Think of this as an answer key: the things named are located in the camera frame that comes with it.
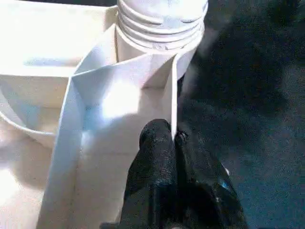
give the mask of white plastic container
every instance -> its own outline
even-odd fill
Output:
[[[68,78],[53,76],[47,85],[47,76],[35,77],[36,83],[22,88],[18,78],[0,76],[1,100],[8,100],[0,108],[2,116],[36,133],[33,137],[45,145],[51,146],[56,136],[38,229],[98,228],[118,220],[142,128],[164,118],[171,123],[173,138],[176,133],[177,80],[201,41],[203,23],[197,27],[200,35],[183,41],[180,48],[174,42],[173,49],[159,49],[148,41],[135,42],[116,23],[116,7],[99,9],[100,36]],[[29,82],[28,75],[22,77]]]
[[[116,7],[0,3],[0,118],[52,148],[68,78]]]

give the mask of plastic compartment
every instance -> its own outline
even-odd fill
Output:
[[[1,3],[0,117],[53,147],[68,77],[114,24],[116,12],[116,7]]]
[[[111,37],[118,62],[98,51]],[[143,54],[119,28],[107,30],[69,79],[37,228],[98,228],[119,219],[142,128],[165,118],[175,135],[176,81],[198,43],[178,54]]]

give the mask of dark background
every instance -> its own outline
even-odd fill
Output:
[[[274,35],[259,18],[232,24],[234,12],[259,14],[262,2],[209,2],[205,36],[183,83],[180,121],[207,139],[204,147],[229,169],[251,228],[304,228],[304,27]]]

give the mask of dark fabric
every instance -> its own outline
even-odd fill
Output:
[[[177,171],[170,126],[148,123],[127,177],[121,226],[165,228],[175,221]]]
[[[230,171],[250,228],[303,228],[305,10],[246,2],[209,1],[179,126]]]
[[[195,135],[153,120],[130,166],[119,225],[102,228],[247,228],[225,168]]]

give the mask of white bottle neck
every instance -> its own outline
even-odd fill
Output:
[[[119,26],[138,45],[180,49],[202,36],[207,0],[118,0]]]

